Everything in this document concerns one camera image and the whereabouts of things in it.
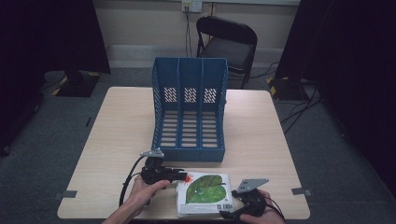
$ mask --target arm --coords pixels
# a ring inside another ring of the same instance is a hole
[[[134,179],[131,195],[116,211],[113,212],[103,224],[121,224],[128,223],[134,217],[140,215],[143,207],[154,197],[159,189],[168,186],[168,180],[161,180],[153,185],[147,185],[139,175]]]
[[[265,192],[261,189],[259,189],[259,192],[262,194],[267,204],[273,205],[270,200],[271,196],[268,192]],[[261,217],[253,217],[251,215],[242,214],[239,219],[250,224],[285,224],[277,212],[270,207],[265,208],[264,214],[262,214]]]

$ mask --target light wooden tabletop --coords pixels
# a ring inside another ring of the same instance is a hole
[[[271,193],[286,219],[309,218],[305,196],[291,192],[301,184],[270,94],[227,90],[223,129],[226,151],[222,163],[169,161],[164,165],[228,174],[232,189],[237,189],[242,179],[268,178],[259,189]],[[67,188],[76,190],[77,195],[63,198],[58,216],[106,218],[116,210],[122,183],[139,154],[150,150],[153,131],[152,88],[110,88]],[[143,166],[144,160],[135,172]],[[176,194],[174,182],[157,192],[137,218],[177,219]],[[237,200],[234,204],[242,205]]]

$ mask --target black chair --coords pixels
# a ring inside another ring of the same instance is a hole
[[[256,33],[247,25],[219,17],[205,16],[196,22],[199,58],[225,58],[228,69],[244,74],[241,89],[248,82],[257,46]],[[204,45],[202,34],[210,37]]]

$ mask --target green leaf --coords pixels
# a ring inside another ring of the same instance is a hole
[[[220,175],[203,175],[187,188],[186,203],[216,203],[226,196]]]

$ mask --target wall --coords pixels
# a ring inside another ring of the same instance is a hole
[[[105,44],[186,55],[188,23],[180,1],[95,0],[94,4]],[[249,25],[259,38],[255,63],[271,63],[280,58],[296,11],[295,4],[203,3],[202,13],[189,15],[192,56],[198,42],[195,22],[212,14]]]

